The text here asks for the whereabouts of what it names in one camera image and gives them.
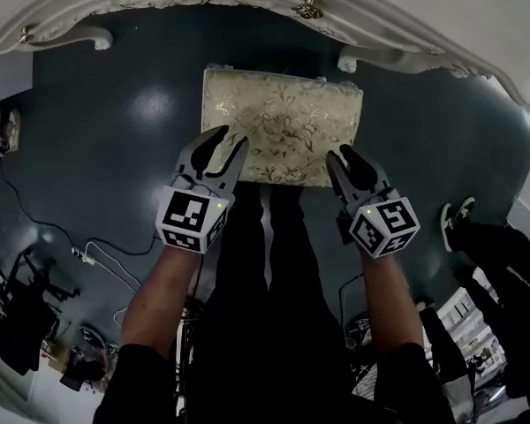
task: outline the black sleeve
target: black sleeve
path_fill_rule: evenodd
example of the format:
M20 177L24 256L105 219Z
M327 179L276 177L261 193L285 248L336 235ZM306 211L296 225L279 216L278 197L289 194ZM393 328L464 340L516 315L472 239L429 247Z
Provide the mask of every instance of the black sleeve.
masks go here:
M378 366L375 402L405 424L455 423L434 370L418 344L405 344Z
M93 423L174 422L171 364L150 347L123 346Z

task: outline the brass drawer handle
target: brass drawer handle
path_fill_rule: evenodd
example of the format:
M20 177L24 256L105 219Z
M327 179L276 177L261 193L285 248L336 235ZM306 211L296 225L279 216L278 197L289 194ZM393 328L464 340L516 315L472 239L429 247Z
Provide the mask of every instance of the brass drawer handle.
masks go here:
M24 26L21 29L21 35L18 38L18 42L20 44L25 44L25 43L30 42L31 40L33 40L33 38L34 38L34 36L29 33L29 26Z
M319 19L324 13L316 5L322 4L322 0L304 0L303 4L291 8L303 19Z

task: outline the floral pattern fabric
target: floral pattern fabric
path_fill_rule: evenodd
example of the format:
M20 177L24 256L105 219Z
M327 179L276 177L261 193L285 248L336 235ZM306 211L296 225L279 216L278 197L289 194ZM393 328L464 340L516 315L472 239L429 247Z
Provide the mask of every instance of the floral pattern fabric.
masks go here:
M363 92L356 87L265 72L207 69L202 131L228 125L208 166L222 169L236 143L250 142L240 180L330 186L326 154L353 144Z

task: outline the white marker cube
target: white marker cube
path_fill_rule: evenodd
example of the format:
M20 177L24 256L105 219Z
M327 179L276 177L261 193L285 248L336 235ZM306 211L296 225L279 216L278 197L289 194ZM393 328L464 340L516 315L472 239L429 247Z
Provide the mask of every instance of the white marker cube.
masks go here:
M402 250L420 229L408 198L361 207L350 234L373 258Z
M165 245L206 253L226 224L230 202L165 186L155 226Z

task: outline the white ornate table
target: white ornate table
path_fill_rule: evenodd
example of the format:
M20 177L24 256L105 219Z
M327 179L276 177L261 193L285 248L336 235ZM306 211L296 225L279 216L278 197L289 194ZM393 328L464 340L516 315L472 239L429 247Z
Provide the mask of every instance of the white ornate table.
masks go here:
M107 49L109 32L75 24L93 14L204 3L265 8L335 38L347 44L343 71L359 59L397 72L494 75L515 102L530 102L530 0L0 0L0 54L82 40Z

